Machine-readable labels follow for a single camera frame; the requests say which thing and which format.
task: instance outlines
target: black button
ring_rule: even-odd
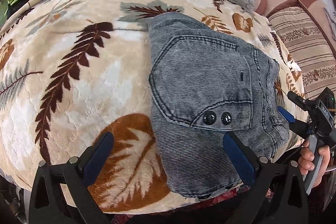
[[[214,124],[216,121],[216,113],[211,110],[205,112],[203,120],[204,120],[204,123],[207,124],[208,126]]]
[[[231,122],[232,122],[231,113],[230,112],[224,112],[223,115],[222,115],[222,123],[227,126]]]

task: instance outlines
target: bed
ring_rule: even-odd
[[[0,32],[0,168],[8,180],[31,190],[41,159],[64,163],[111,131],[113,152],[89,187],[104,212],[163,212],[201,201],[167,187],[151,127],[146,20],[166,12],[240,37],[275,59],[277,104],[307,119],[286,97],[289,90],[304,96],[304,88],[285,45],[267,18],[228,0],[30,0]],[[300,141],[290,132],[272,161]]]

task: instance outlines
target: gray handle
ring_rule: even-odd
[[[309,136],[309,150],[314,152],[314,160],[313,164],[315,165],[314,170],[309,171],[307,175],[303,177],[304,188],[306,190],[307,195],[310,194],[310,191],[313,187],[313,184],[316,180],[317,174],[320,171],[321,163],[323,160],[323,156],[319,154],[319,148],[324,146],[324,143],[318,140],[315,136]]]

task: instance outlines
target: sofa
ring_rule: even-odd
[[[300,66],[305,98],[314,99],[325,87],[336,91],[336,40],[322,0],[264,0],[257,12],[266,16]]]

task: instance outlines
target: jeans back pocket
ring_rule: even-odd
[[[149,82],[164,117],[186,127],[234,131],[251,127],[251,72],[239,45],[214,37],[172,37]]]

